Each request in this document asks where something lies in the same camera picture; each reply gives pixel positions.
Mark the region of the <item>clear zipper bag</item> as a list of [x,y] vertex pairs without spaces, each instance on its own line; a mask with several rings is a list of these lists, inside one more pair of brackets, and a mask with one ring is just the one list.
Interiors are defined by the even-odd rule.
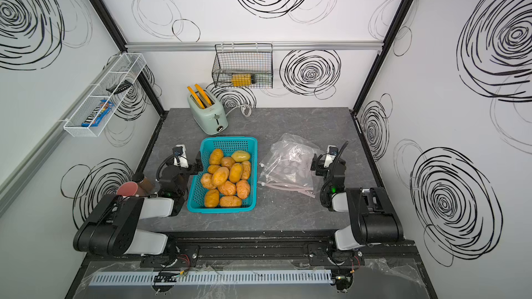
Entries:
[[259,163],[258,184],[276,190],[298,192],[315,198],[311,164],[319,146],[296,134],[285,133],[272,144],[267,156]]

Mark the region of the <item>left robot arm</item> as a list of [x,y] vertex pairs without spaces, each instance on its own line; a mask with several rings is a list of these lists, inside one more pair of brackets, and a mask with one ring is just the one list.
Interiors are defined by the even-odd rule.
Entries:
[[97,256],[158,256],[165,252],[169,236],[138,229],[139,221],[174,217],[185,204],[188,180],[204,169],[202,155],[184,166],[184,157],[167,157],[157,170],[160,185],[156,197],[105,195],[73,238],[76,251]]

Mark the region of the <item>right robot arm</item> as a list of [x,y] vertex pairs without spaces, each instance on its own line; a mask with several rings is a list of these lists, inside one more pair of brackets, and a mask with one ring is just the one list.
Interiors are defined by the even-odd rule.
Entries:
[[349,214],[350,224],[334,234],[338,250],[404,240],[402,224],[386,190],[346,187],[346,162],[339,153],[314,155],[310,170],[324,179],[319,191],[321,205],[332,212]]

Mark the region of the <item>large potato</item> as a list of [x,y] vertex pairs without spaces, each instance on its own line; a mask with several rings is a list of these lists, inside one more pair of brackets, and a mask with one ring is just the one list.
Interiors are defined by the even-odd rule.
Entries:
[[230,169],[227,167],[219,167],[213,174],[211,182],[214,186],[219,187],[225,184],[228,180]]

